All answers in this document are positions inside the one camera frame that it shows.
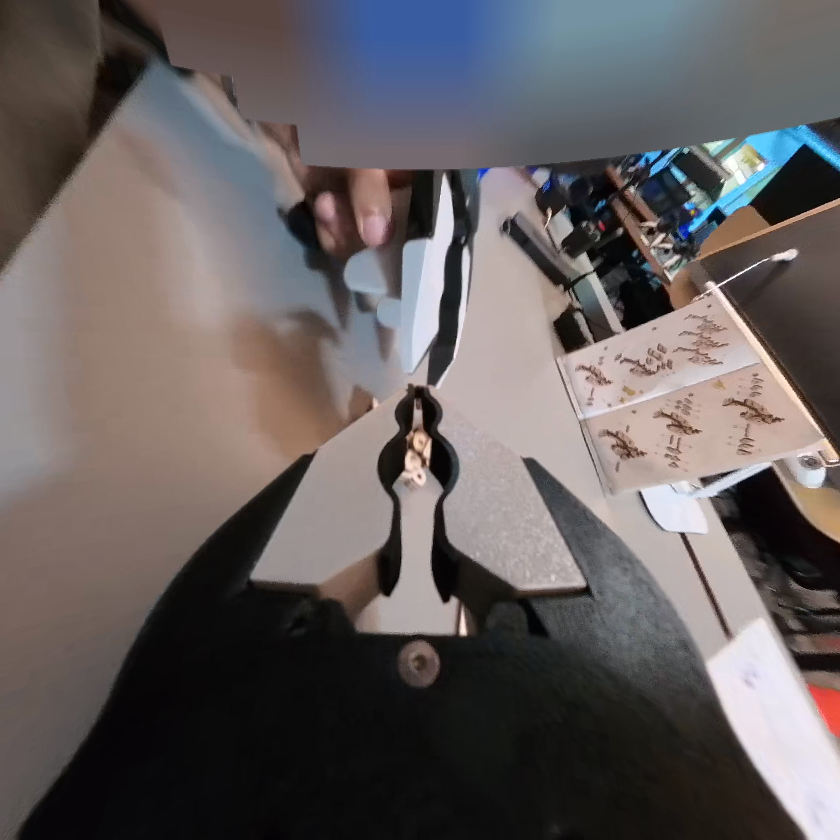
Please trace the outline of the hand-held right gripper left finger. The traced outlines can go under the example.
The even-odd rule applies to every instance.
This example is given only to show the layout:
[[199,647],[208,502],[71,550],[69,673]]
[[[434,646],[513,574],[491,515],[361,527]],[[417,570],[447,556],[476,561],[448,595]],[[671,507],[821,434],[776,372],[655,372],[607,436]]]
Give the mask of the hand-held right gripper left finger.
[[336,602],[394,592],[403,558],[394,485],[414,396],[409,385],[314,453],[250,575],[254,586]]

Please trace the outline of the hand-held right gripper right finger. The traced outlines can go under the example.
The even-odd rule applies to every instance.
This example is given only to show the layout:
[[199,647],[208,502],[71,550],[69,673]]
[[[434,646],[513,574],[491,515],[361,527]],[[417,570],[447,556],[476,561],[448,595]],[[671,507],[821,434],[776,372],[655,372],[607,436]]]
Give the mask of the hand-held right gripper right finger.
[[586,581],[525,460],[468,421],[432,387],[417,387],[441,493],[432,570],[443,599],[520,599],[584,592]]

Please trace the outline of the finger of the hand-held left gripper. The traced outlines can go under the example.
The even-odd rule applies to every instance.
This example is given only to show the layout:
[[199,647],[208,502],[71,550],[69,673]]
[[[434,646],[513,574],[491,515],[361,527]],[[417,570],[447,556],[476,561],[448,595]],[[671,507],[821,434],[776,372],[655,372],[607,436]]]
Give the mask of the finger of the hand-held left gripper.
[[406,374],[415,372],[438,335],[445,262],[454,234],[448,176],[419,171],[388,244],[364,249],[345,265],[346,287],[372,303],[378,323],[394,332]]
[[455,360],[469,299],[471,245],[474,233],[460,172],[447,172],[454,211],[454,233],[444,259],[444,287],[438,307],[437,334],[427,354],[427,383],[441,386]]

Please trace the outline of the grey desk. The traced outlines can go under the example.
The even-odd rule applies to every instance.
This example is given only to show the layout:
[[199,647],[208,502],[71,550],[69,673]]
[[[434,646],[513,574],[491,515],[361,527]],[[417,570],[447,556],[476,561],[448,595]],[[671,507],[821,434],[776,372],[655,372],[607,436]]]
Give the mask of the grey desk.
[[353,389],[401,391],[254,156],[154,67],[2,274],[2,836],[803,838],[572,466],[540,282],[484,217],[441,396],[586,580],[361,633],[250,573]]

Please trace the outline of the person's left hand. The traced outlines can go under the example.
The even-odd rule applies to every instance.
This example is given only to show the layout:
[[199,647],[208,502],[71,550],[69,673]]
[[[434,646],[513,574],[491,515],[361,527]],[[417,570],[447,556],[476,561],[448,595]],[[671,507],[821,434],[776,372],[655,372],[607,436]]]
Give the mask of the person's left hand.
[[392,234],[394,193],[413,171],[306,166],[301,185],[323,251],[347,259],[385,245]]

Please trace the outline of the black bar device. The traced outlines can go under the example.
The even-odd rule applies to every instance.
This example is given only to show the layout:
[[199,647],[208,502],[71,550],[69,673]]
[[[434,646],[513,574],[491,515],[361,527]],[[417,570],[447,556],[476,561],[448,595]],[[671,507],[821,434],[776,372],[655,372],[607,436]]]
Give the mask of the black bar device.
[[520,248],[554,287],[565,292],[573,287],[556,250],[525,213],[506,217],[500,231]]

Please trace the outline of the small black box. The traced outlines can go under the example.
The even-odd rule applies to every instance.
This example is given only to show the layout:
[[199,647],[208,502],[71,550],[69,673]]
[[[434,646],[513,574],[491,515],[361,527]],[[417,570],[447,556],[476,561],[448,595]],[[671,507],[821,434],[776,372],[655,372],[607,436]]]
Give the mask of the small black box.
[[595,338],[585,313],[575,306],[568,306],[552,321],[553,332],[565,354],[592,346]]

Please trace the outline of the small white paper piece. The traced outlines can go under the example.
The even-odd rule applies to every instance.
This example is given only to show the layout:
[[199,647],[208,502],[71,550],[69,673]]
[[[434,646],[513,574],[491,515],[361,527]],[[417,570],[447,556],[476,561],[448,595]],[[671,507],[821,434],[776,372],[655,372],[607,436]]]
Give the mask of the small white paper piece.
[[638,495],[653,521],[664,531],[706,535],[708,521],[697,499],[671,485],[640,490]]

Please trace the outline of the printed parts picture sheet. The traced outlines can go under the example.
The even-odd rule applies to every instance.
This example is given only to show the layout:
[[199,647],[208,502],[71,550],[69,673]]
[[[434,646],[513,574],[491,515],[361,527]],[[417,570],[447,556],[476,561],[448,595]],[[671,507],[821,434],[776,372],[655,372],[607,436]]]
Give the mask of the printed parts picture sheet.
[[823,432],[720,297],[557,359],[617,496],[812,454]]

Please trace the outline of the black computer monitor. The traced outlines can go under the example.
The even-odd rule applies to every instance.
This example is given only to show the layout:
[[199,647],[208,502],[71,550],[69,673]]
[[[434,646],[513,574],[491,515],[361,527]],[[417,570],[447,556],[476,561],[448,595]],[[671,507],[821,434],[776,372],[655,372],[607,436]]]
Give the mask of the black computer monitor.
[[721,197],[729,173],[699,146],[670,150],[652,163],[640,195],[658,216],[692,205],[704,212]]

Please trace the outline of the brown cardboard backing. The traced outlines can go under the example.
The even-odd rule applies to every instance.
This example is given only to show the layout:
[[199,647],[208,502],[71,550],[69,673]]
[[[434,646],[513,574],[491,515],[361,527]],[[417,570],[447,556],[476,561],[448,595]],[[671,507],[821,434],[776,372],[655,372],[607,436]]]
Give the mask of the brown cardboard backing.
[[700,247],[700,254],[689,264],[683,266],[668,285],[668,297],[674,309],[680,309],[689,305],[698,296],[706,283],[700,279],[700,262],[702,259],[728,249],[741,242],[765,235],[775,233],[784,226],[799,223],[800,221],[820,214],[825,211],[833,211],[838,208],[839,200],[817,206],[806,212],[799,213],[789,219],[770,225],[751,206],[737,210],[722,226],[713,232]]

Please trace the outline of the tan wooden board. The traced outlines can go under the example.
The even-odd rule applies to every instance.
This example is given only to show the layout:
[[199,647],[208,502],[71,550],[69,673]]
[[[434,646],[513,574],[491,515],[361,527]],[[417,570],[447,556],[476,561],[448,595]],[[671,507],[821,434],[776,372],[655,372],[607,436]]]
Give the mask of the tan wooden board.
[[795,509],[811,527],[839,543],[838,464],[826,466],[826,483],[820,489],[807,489],[798,484],[792,467],[795,458],[775,461],[773,471]]

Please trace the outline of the white paper sheet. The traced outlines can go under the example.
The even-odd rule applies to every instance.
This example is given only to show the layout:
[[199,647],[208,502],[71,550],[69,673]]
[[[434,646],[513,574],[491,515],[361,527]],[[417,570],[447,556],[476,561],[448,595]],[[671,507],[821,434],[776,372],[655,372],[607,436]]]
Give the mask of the white paper sheet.
[[837,741],[763,618],[707,661],[752,764],[806,838],[839,838]]

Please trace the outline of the dark grey display board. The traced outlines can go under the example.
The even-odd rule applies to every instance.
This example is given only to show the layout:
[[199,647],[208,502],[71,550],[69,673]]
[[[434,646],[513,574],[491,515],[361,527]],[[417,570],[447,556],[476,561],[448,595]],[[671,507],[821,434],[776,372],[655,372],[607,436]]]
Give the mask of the dark grey display board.
[[830,445],[839,445],[839,206],[700,262],[714,282],[786,249],[789,264],[757,268],[721,294],[780,367]]

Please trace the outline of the large black box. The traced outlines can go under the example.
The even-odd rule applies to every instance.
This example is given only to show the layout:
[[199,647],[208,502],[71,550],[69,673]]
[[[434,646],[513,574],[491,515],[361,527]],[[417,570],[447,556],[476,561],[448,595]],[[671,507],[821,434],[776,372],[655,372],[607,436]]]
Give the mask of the large black box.
[[750,206],[773,226],[838,198],[838,168],[804,145],[759,189]]

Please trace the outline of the red object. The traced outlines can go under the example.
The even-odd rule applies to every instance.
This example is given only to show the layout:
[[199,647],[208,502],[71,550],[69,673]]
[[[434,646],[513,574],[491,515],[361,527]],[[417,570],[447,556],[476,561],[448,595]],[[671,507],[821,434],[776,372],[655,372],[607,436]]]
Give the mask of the red object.
[[839,690],[806,684],[827,728],[839,737]]

